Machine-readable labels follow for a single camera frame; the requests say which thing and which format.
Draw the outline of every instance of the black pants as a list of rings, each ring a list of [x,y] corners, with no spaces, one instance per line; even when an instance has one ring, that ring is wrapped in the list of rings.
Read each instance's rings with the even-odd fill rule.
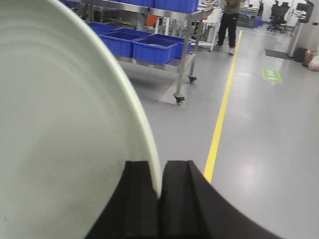
[[[229,47],[235,47],[236,43],[236,25],[239,13],[223,14],[220,28],[218,31],[218,45],[222,46],[225,39],[226,29],[228,28]]]

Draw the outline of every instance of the caster wheel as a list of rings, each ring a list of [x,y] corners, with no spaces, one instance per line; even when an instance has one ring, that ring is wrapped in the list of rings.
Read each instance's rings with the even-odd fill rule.
[[[191,84],[195,84],[195,81],[197,80],[197,77],[195,77],[195,76],[188,76],[188,78],[189,78],[189,82],[190,82]]]
[[[184,101],[185,101],[185,97],[184,96],[175,96],[175,99],[176,99],[176,104],[178,106],[181,106]]]

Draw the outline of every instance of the metal shelving cart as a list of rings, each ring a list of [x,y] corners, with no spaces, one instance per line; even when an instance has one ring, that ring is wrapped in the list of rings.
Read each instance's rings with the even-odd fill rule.
[[[176,92],[173,94],[173,96],[176,99],[177,105],[182,105],[185,101],[185,97],[181,94],[181,85],[182,85],[182,78],[184,76],[185,69],[189,64],[191,64],[190,67],[190,73],[188,75],[189,82],[191,84],[194,84],[195,80],[197,78],[193,76],[193,71],[195,67],[195,57],[196,53],[198,51],[198,43],[200,34],[196,37],[196,44],[194,51],[191,54],[188,54],[188,41],[191,37],[192,32],[192,22],[199,22],[199,29],[202,28],[203,18],[206,16],[209,16],[213,8],[206,8],[203,10],[199,10],[193,13],[183,13],[183,12],[176,12],[176,11],[169,11],[169,10],[163,10],[163,9],[157,9],[157,8],[151,8],[146,6],[139,6],[139,5],[132,5],[127,3],[121,3],[121,2],[115,2],[115,1],[108,1],[108,0],[73,0],[79,3],[86,4],[88,7],[88,13],[89,13],[89,19],[94,19],[94,7],[100,6],[100,7],[107,7],[109,9],[116,9],[116,10],[125,10],[125,11],[132,11],[132,12],[138,12],[138,13],[146,13],[146,14],[152,14],[157,15],[161,17],[168,17],[172,19],[178,19],[178,20],[184,20],[187,21],[187,27],[185,32],[185,42],[183,47],[183,55],[181,59],[174,58],[171,62],[165,64],[165,65],[156,65],[151,64],[148,62],[142,62],[135,60],[133,58],[127,58],[123,56],[116,56],[116,58],[119,61],[128,62],[132,64],[147,66],[155,69],[165,70],[173,73],[178,74],[178,80],[177,80],[177,88]]]

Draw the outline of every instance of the black chair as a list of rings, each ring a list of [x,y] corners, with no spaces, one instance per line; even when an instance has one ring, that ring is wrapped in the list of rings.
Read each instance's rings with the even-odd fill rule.
[[[267,27],[267,30],[272,32],[286,32],[285,29],[281,27],[281,24],[285,24],[287,21],[285,20],[285,14],[289,10],[288,2],[283,2],[281,6],[273,5],[272,7],[272,21],[270,22],[271,26]]]

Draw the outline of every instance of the green floor sign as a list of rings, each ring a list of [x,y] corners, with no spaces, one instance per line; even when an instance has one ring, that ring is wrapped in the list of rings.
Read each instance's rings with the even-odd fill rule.
[[[263,67],[263,76],[264,76],[264,80],[273,81],[273,82],[277,82],[277,83],[283,82],[281,80],[280,74],[277,70],[268,69],[268,68]]]

